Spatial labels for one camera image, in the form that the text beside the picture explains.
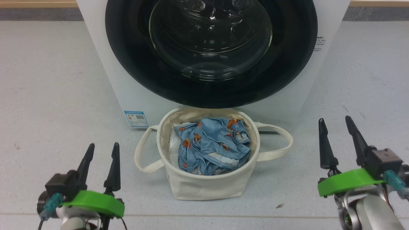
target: washing machine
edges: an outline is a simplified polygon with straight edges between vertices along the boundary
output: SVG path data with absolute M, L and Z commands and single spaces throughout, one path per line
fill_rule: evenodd
M 180 106 L 291 130 L 349 0 L 77 0 L 130 127 Z

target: black door rim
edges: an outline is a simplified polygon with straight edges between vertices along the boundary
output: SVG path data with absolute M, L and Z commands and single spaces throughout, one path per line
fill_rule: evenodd
M 264 58 L 239 80 L 195 81 L 164 62 L 151 43 L 146 17 L 158 1 L 108 0 L 107 37 L 116 58 L 136 81 L 180 104 L 231 108 L 267 98 L 294 80 L 314 51 L 318 21 L 313 0 L 260 0 L 277 27 Z

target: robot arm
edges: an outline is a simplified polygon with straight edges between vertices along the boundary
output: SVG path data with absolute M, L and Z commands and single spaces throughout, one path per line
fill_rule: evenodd
M 337 169 L 324 119 L 319 120 L 321 168 L 329 169 L 328 178 L 318 182 L 320 196 L 333 195 L 344 230 L 403 230 L 389 202 L 389 192 L 395 190 L 401 199 L 409 200 L 409 166 L 390 149 L 377 150 L 368 146 L 352 118 L 345 117 L 357 155 L 354 169 L 341 173 Z
M 115 143 L 112 150 L 112 164 L 104 182 L 104 193 L 87 190 L 86 180 L 94 148 L 95 145 L 90 144 L 76 171 L 55 174 L 45 184 L 46 191 L 37 201 L 41 219 L 39 230 L 50 217 L 62 219 L 60 230 L 108 230 L 112 218 L 122 219 L 125 205 L 113 193 L 121 189 L 119 144 Z M 91 220 L 97 220 L 97 224 L 92 224 Z

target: green mount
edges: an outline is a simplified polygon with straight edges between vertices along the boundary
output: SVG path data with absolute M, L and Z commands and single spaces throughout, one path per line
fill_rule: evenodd
M 115 197 L 90 190 L 80 190 L 71 202 L 65 202 L 63 206 L 74 206 L 115 217 L 123 217 L 125 212 L 125 205 Z
M 366 169 L 353 169 L 323 180 L 318 184 L 318 192 L 319 196 L 331 196 L 351 189 L 380 183 L 385 183 L 385 181 L 373 179 Z

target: blue clothing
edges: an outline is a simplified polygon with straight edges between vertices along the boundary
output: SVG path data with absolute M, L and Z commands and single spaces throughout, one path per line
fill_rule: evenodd
M 243 166 L 250 156 L 250 139 L 240 120 L 207 117 L 174 128 L 181 139 L 179 168 L 188 173 L 227 173 Z

